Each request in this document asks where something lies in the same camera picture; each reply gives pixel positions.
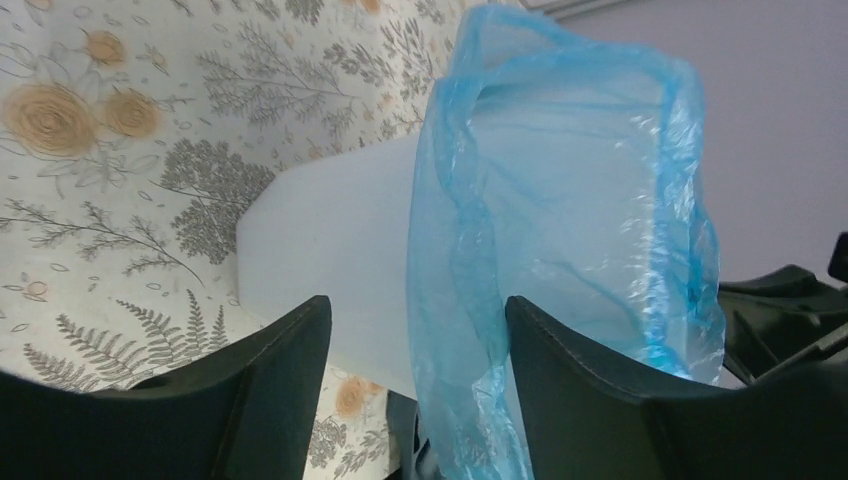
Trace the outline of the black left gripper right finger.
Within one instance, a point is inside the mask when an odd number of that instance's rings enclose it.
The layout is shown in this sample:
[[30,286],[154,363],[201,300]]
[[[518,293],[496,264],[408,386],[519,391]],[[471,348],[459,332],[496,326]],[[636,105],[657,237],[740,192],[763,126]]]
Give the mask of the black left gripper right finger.
[[505,307],[538,479],[843,479],[847,366],[808,364],[741,389],[676,377],[560,323]]

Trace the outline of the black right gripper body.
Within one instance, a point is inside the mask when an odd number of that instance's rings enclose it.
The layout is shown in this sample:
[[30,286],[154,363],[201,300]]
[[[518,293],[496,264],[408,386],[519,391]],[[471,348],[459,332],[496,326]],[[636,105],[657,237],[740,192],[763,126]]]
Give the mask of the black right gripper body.
[[847,234],[841,233],[824,282],[795,264],[746,281],[723,282],[723,366],[746,385],[802,364],[847,361]]

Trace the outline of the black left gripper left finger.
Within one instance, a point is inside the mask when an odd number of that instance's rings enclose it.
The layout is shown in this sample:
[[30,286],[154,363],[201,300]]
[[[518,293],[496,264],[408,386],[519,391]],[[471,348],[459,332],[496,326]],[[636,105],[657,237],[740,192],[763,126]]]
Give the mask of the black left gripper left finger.
[[3,374],[5,479],[299,479],[332,328],[317,295],[264,329],[129,390]]

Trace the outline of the white paper trash bin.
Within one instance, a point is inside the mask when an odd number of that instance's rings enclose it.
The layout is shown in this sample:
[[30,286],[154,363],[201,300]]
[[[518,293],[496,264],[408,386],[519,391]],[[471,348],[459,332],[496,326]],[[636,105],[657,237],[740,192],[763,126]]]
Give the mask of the white paper trash bin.
[[316,296],[331,303],[328,360],[406,397],[410,134],[278,174],[237,224],[237,292],[275,320]]

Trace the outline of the blue plastic trash bag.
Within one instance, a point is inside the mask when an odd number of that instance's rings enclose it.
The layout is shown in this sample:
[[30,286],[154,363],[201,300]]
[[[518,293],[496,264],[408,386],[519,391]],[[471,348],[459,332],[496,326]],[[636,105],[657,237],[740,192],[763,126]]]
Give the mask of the blue plastic trash bag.
[[516,7],[464,14],[420,132],[407,245],[411,368],[445,477],[532,477],[510,296],[649,367],[718,381],[703,123],[683,60]]

